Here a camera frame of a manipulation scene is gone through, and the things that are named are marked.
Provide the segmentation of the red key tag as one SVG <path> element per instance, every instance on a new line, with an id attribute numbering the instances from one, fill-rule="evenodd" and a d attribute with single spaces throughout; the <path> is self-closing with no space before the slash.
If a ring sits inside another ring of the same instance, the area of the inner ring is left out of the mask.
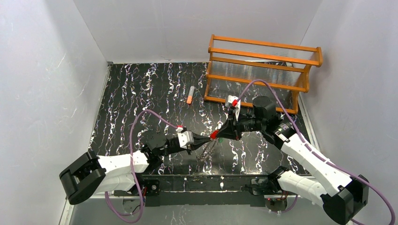
<path id="1" fill-rule="evenodd" d="M 216 139 L 217 138 L 217 133 L 218 133 L 219 131 L 218 130 L 215 130 L 211 135 L 210 135 L 210 138 L 211 139 Z"/>

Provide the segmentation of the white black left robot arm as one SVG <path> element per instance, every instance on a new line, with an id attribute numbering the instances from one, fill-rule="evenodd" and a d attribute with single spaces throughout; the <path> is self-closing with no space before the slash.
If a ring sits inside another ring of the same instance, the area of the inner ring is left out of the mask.
<path id="1" fill-rule="evenodd" d="M 178 132 L 173 137 L 154 133 L 133 154 L 98 156 L 87 151 L 66 167 L 59 178 L 71 205 L 80 204 L 96 193 L 131 192 L 136 184 L 133 173 L 151 171 L 163 163 L 162 157 L 182 151 L 191 154 L 210 141 L 210 137 L 192 131 Z"/>

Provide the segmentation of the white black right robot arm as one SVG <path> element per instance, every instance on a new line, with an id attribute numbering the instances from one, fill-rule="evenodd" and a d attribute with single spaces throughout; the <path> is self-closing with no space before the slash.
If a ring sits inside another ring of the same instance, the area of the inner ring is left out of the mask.
<path id="1" fill-rule="evenodd" d="M 355 178 L 334 168 L 329 159 L 294 129 L 289 119 L 281 117 L 270 98 L 256 97 L 253 114 L 240 112 L 241 103 L 236 96 L 227 96 L 225 106 L 227 120 L 211 138 L 240 140 L 243 132 L 259 131 L 268 143 L 293 157 L 316 179 L 310 180 L 279 167 L 268 175 L 268 186 L 310 200 L 340 225 L 347 224 L 366 206 L 369 187 L 360 181 L 364 177 Z"/>

